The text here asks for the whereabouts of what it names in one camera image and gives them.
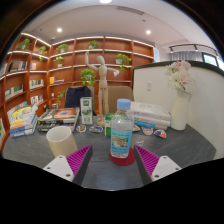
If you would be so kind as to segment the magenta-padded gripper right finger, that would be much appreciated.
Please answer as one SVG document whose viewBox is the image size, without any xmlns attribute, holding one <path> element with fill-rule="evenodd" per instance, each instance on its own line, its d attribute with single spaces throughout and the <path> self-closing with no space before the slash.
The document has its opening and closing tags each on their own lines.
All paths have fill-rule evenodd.
<svg viewBox="0 0 224 224">
<path fill-rule="evenodd" d="M 138 145 L 134 146 L 134 157 L 144 185 L 181 170 L 167 155 L 159 157 Z"/>
</svg>

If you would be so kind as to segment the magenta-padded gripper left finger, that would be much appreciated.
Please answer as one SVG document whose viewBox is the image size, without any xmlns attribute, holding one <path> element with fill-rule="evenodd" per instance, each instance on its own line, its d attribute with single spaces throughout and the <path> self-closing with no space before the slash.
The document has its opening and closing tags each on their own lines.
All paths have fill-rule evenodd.
<svg viewBox="0 0 224 224">
<path fill-rule="evenodd" d="M 92 155 L 92 146 L 88 145 L 68 156 L 57 156 L 44 167 L 44 170 L 77 185 L 81 185 Z"/>
</svg>

